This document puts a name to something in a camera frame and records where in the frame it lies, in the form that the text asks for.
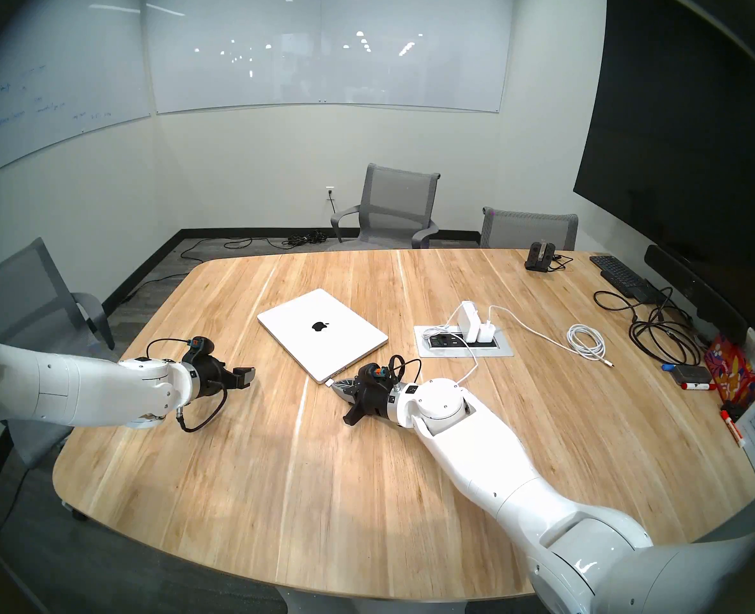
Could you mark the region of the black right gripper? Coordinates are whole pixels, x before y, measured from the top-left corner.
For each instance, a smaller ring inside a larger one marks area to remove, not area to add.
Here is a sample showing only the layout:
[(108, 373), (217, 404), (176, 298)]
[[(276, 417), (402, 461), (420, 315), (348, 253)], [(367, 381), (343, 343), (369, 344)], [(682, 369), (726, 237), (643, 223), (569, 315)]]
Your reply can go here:
[(359, 377), (344, 378), (332, 383), (337, 389), (337, 395), (346, 401), (350, 408), (343, 416), (343, 422), (350, 427), (362, 418), (375, 417), (389, 421), (399, 427), (398, 400), (404, 393), (404, 383), (399, 382), (389, 387), (384, 385), (370, 385)]

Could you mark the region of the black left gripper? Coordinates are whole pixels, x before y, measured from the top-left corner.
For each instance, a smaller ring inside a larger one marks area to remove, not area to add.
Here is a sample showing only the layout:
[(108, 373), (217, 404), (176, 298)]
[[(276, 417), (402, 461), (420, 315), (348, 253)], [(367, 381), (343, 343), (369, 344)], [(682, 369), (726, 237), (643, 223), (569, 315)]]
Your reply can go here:
[(192, 380), (190, 399), (210, 397), (222, 390), (246, 389), (256, 375), (254, 367), (235, 367), (232, 373), (225, 368), (225, 362), (215, 357), (188, 359), (188, 369)]

